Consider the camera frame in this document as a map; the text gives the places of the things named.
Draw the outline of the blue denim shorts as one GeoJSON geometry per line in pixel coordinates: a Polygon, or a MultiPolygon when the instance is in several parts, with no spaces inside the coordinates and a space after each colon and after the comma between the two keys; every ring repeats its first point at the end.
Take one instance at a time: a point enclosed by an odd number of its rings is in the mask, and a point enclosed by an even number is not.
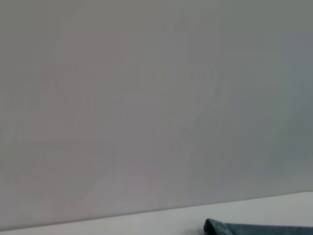
{"type": "Polygon", "coordinates": [[[234,224],[208,218],[203,232],[205,235],[313,235],[313,227],[234,224]]]}

